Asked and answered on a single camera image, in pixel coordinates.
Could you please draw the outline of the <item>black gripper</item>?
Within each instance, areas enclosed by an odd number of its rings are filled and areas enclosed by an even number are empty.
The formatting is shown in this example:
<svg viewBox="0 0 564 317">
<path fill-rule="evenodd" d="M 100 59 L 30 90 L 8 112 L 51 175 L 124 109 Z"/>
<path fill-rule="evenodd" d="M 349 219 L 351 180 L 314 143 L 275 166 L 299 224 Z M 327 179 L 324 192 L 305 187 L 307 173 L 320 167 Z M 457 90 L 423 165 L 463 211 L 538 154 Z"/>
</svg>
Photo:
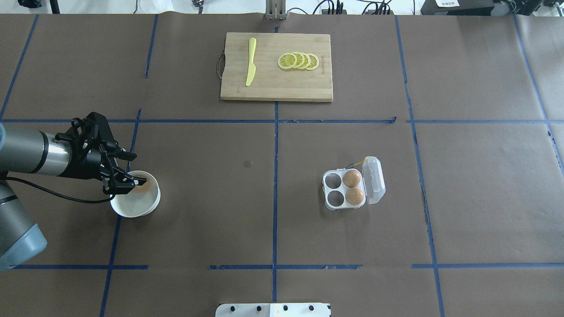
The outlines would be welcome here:
<svg viewBox="0 0 564 317">
<path fill-rule="evenodd" d="M 117 159 L 133 161 L 137 154 L 119 147 L 107 118 L 91 112 L 74 118 L 71 128 L 54 136 L 54 141 L 70 148 L 69 162 L 59 175 L 72 179 L 96 179 L 104 182 L 104 193 L 128 193 L 128 185 L 144 185 L 147 178 L 125 175 Z"/>
</svg>

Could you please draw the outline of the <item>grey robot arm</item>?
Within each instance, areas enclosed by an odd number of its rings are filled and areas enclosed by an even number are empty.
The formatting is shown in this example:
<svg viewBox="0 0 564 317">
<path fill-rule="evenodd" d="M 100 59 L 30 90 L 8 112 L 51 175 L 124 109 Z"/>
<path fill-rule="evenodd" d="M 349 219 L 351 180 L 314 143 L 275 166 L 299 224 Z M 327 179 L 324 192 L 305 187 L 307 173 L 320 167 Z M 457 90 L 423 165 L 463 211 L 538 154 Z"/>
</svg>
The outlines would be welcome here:
<svg viewBox="0 0 564 317">
<path fill-rule="evenodd" d="M 137 155 L 115 139 L 105 116 L 91 112 L 73 118 L 65 132 L 50 134 L 14 123 L 1 124 L 1 271 L 10 271 L 42 253 L 48 241 L 12 188 L 13 182 L 28 185 L 67 201 L 107 203 L 131 193 L 147 182 L 119 166 Z M 22 175 L 97 180 L 103 199 L 79 199 L 48 189 Z"/>
</svg>

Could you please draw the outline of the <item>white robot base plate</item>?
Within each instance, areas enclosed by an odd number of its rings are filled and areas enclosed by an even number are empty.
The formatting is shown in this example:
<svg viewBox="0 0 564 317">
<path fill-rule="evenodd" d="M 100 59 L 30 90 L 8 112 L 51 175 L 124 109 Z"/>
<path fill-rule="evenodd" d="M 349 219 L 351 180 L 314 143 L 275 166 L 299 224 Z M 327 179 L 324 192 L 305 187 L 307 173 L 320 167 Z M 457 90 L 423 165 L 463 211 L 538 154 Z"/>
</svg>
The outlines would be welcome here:
<svg viewBox="0 0 564 317">
<path fill-rule="evenodd" d="M 216 317 L 331 317 L 328 303 L 225 303 L 220 304 Z"/>
</svg>

